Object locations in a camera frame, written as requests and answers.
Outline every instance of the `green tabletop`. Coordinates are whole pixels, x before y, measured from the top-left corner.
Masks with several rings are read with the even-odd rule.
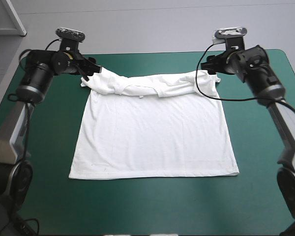
[[[221,52],[210,52],[208,55]],[[284,52],[268,50],[271,66],[295,107],[295,74]],[[92,55],[123,76],[194,71],[201,52]],[[0,105],[0,124],[14,105],[18,69]],[[224,98],[252,94],[236,76],[218,75]],[[69,179],[89,88],[80,76],[54,78],[31,119],[34,177],[20,214],[36,217],[41,234],[277,235],[293,221],[277,187],[282,141],[265,107],[256,101],[223,102],[240,174],[118,180]]]

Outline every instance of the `floor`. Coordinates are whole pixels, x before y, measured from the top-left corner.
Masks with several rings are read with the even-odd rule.
[[[246,48],[281,49],[295,71],[295,0],[13,0],[27,36],[0,36],[0,101],[19,53],[62,26],[86,34],[82,54],[203,51],[217,28],[245,26]],[[55,43],[51,49],[56,50]],[[212,50],[223,50],[222,45]]]

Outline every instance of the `shirt hem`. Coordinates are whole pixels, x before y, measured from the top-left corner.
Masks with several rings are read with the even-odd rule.
[[[225,170],[204,170],[195,172],[184,171],[133,171],[133,172],[91,172],[77,173],[71,170],[69,178],[105,180],[118,178],[144,178],[144,177],[213,177],[213,176],[236,176],[239,174],[237,168]]]

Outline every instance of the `white fabric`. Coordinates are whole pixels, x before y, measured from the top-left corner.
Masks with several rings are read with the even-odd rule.
[[[219,79],[198,72],[217,96]],[[85,106],[70,178],[237,175],[221,101],[195,72],[126,78],[102,68]]]

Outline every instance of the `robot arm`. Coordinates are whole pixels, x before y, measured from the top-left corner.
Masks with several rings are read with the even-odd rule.
[[[246,33],[245,28],[218,29],[213,44],[225,43],[226,51],[207,57],[207,62],[201,63],[201,69],[210,74],[236,74],[248,84],[258,103],[267,107],[284,143],[278,160],[283,167],[278,171],[277,181],[295,219],[295,113],[285,103],[285,88],[269,66],[265,50],[259,45],[245,50],[243,36]],[[291,230],[295,232],[295,223],[282,235],[290,235]]]
[[[53,76],[65,73],[88,80],[87,76],[101,72],[95,59],[84,58],[78,50],[85,38],[82,32],[59,28],[56,34],[61,41],[58,51],[29,50],[26,73],[16,89],[17,102],[0,127],[0,231],[11,222],[12,235],[35,235],[16,214],[32,178],[32,167],[26,161],[30,154],[24,152],[22,141],[35,105],[44,100]]]

